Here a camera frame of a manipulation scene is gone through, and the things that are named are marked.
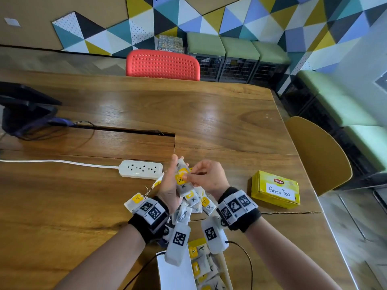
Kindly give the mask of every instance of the red chair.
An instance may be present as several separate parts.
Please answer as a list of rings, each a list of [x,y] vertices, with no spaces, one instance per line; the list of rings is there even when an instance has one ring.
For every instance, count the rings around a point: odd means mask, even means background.
[[[126,76],[200,80],[199,62],[189,55],[157,50],[133,50]]]

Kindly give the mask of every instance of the power strip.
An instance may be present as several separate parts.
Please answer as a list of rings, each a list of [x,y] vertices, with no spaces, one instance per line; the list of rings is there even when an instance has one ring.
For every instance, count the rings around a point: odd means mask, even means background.
[[[119,165],[119,173],[122,177],[156,180],[162,174],[162,164],[134,160],[123,160]]]

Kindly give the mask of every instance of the person's left hand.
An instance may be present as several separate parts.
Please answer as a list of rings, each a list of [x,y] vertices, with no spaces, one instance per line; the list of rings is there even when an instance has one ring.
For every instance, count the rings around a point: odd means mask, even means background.
[[[177,183],[175,175],[177,160],[177,155],[173,154],[170,166],[162,177],[160,189],[157,194],[157,196],[167,205],[170,214],[173,214],[177,210],[182,200],[176,191]]]

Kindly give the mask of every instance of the forearm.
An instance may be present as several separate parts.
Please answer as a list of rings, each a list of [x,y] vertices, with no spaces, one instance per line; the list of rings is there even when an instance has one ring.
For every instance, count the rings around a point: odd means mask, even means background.
[[[283,289],[341,289],[310,257],[262,217],[250,225],[245,235]]]
[[[117,290],[144,248],[141,234],[126,225],[61,280],[55,290]]]

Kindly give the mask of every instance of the tiled floor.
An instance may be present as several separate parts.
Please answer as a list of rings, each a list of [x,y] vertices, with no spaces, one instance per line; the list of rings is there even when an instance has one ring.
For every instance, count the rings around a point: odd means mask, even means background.
[[[124,76],[125,59],[0,47],[0,68]],[[276,95],[274,100],[287,120],[288,114]],[[365,263],[387,258],[387,215],[371,191],[330,191],[319,200],[359,289],[383,290]]]

